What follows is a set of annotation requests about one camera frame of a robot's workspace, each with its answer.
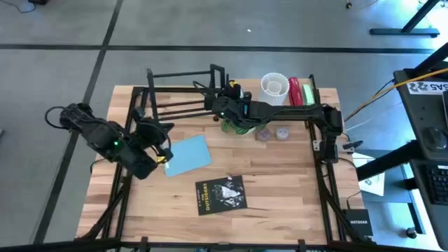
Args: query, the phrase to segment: concrete floor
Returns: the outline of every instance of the concrete floor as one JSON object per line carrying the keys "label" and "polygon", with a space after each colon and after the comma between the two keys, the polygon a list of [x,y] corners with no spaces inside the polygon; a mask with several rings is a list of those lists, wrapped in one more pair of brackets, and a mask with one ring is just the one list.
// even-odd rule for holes
{"label": "concrete floor", "polygon": [[[9,0],[24,9],[22,0]],[[448,41],[442,24],[447,9],[435,8],[420,27],[437,27],[437,38],[371,36],[373,27],[402,27],[417,11],[417,0],[369,1],[245,0],[157,3],[124,1],[111,45],[150,46],[293,46],[319,48],[436,49]],[[32,242],[69,135],[50,128],[43,114],[50,106],[80,102],[98,50],[11,50],[2,44],[101,45],[115,1],[50,0],[20,14],[0,3],[0,246]],[[233,78],[260,78],[278,71],[286,76],[314,74],[318,87],[337,88],[344,114],[370,98],[395,70],[415,67],[426,54],[339,52],[108,51],[92,100],[96,116],[105,116],[114,85],[144,85],[145,69],[155,73],[204,70],[219,64]],[[163,85],[186,85],[176,79]],[[394,149],[414,136],[397,92],[359,113],[349,131],[362,148]],[[47,241],[74,237],[95,154],[79,140],[47,235]],[[369,206],[381,220],[391,207]],[[395,232],[408,218],[375,230],[380,244],[402,246]]]}

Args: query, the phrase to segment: white paper cup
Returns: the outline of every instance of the white paper cup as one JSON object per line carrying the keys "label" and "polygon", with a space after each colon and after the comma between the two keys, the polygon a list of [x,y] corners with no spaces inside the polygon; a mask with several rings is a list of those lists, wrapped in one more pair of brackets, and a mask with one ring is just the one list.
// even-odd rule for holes
{"label": "white paper cup", "polygon": [[283,105],[289,93],[288,79],[280,73],[268,73],[263,76],[260,87],[258,101],[266,102],[273,106]]}

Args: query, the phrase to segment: keyboard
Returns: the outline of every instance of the keyboard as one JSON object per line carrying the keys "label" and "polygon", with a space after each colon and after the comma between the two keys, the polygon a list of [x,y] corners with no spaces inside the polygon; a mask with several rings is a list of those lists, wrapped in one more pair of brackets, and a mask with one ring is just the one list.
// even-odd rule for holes
{"label": "keyboard", "polygon": [[429,166],[427,172],[431,202],[448,205],[448,169]]}

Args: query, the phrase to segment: light blue paper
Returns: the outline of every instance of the light blue paper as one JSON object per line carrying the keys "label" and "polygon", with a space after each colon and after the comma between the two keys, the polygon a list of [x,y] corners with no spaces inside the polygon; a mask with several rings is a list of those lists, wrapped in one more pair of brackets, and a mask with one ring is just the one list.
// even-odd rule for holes
{"label": "light blue paper", "polygon": [[173,158],[165,164],[168,177],[211,164],[209,148],[204,135],[173,143]]}

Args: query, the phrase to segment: wooden table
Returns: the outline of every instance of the wooden table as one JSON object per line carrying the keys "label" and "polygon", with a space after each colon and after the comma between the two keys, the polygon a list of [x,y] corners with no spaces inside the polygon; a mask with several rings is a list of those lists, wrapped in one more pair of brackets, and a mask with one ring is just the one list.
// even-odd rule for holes
{"label": "wooden table", "polygon": [[[239,82],[257,99],[260,80]],[[309,79],[300,82],[309,83]],[[132,88],[115,86],[108,120],[125,124]],[[319,90],[322,103],[340,108],[336,89]],[[201,97],[192,93],[158,93],[157,102],[186,102]],[[201,104],[168,109],[198,106]],[[211,116],[174,123],[169,133],[173,142],[205,134],[212,163],[171,178],[165,176],[162,166],[145,180],[133,178],[122,240],[139,242],[147,236],[151,242],[296,244],[298,239],[304,239],[307,244],[326,244],[311,141],[304,122],[270,122],[267,127],[271,132],[278,126],[289,127],[290,138],[277,141],[273,137],[266,143],[256,141],[253,134],[225,134]],[[346,154],[340,157],[351,160]],[[85,234],[105,210],[115,170],[116,164],[106,161],[94,166],[77,235]],[[195,182],[229,175],[243,176],[248,208],[198,216]],[[346,198],[359,191],[356,171],[348,162],[339,161],[335,164],[335,177],[340,202],[345,207]],[[350,205],[363,208],[361,194],[352,197]],[[331,210],[330,219],[333,237],[337,239]]]}

